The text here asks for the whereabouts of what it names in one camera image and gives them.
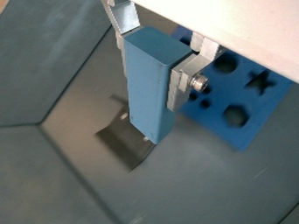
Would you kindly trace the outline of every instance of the bolt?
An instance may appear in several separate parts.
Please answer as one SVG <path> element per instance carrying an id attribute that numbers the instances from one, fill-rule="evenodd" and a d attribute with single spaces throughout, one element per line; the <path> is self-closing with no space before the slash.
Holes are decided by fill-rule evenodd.
<path id="1" fill-rule="evenodd" d="M 191 78 L 191 87 L 198 92 L 202 92 L 205 88 L 209 86 L 210 80 L 209 78 L 202 75 L 202 73 L 197 73 Z"/>

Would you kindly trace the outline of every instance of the metal plate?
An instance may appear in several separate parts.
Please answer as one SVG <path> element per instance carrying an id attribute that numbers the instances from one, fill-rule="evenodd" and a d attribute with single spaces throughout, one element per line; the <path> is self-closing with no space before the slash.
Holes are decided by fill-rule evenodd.
<path id="1" fill-rule="evenodd" d="M 299 82 L 299 1 L 134 2 Z"/>

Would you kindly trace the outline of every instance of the metal bracket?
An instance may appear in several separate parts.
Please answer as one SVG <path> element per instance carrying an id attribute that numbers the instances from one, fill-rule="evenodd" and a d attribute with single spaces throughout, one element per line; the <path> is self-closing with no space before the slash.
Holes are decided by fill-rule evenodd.
<path id="1" fill-rule="evenodd" d="M 116 32 L 124 34 L 140 25 L 134 2 L 126 0 L 102 0 L 102 3 Z"/>
<path id="2" fill-rule="evenodd" d="M 171 73 L 167 101 L 167 108 L 171 111 L 178 110 L 189 100 L 193 88 L 201 92 L 207 87 L 209 79 L 202 75 L 202 70 L 225 53 L 225 47 L 195 32 L 191 49 L 201 51 L 199 55 L 193 54 Z"/>

